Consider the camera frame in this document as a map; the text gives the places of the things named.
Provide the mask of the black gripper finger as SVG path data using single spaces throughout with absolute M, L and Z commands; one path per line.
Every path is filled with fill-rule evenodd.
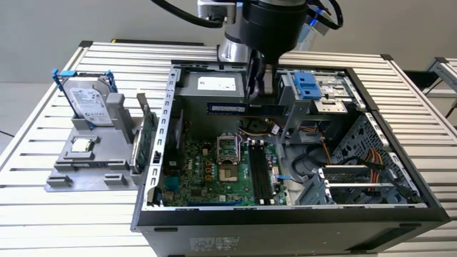
M 269 102 L 269 104 L 275 104 L 276 98 L 277 98 L 277 85 L 275 82 L 275 76 L 276 76 L 276 70 L 275 67 L 271 64 L 265 65 L 265 71 L 264 71 L 264 98 L 265 101 Z
M 256 99 L 264 94 L 264 74 L 265 63 L 263 54 L 253 50 L 249 55 L 248 76 L 247 76 L 247 90 L 248 101 L 255 102 Z

